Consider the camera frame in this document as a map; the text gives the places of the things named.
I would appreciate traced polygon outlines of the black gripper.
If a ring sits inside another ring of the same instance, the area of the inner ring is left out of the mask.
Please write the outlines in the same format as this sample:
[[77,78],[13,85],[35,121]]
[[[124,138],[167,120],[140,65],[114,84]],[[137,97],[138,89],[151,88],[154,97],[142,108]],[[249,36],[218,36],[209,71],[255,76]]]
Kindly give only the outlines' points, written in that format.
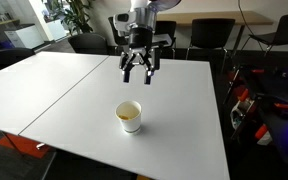
[[121,54],[119,66],[122,70],[123,81],[129,82],[130,72],[135,65],[143,65],[144,83],[150,85],[154,71],[160,69],[162,42],[153,42],[153,33],[143,28],[132,29],[128,42],[128,49]]

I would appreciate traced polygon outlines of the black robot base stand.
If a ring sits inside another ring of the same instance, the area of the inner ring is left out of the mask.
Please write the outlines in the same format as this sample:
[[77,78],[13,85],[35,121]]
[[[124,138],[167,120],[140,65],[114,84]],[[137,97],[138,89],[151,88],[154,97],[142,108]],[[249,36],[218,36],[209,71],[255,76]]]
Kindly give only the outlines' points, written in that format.
[[282,160],[288,163],[288,75],[253,66],[241,66],[230,81],[226,103],[232,92],[242,86],[236,108],[232,109],[231,120],[234,132],[232,140],[240,137],[252,122],[255,130],[250,134],[254,142],[273,143]]

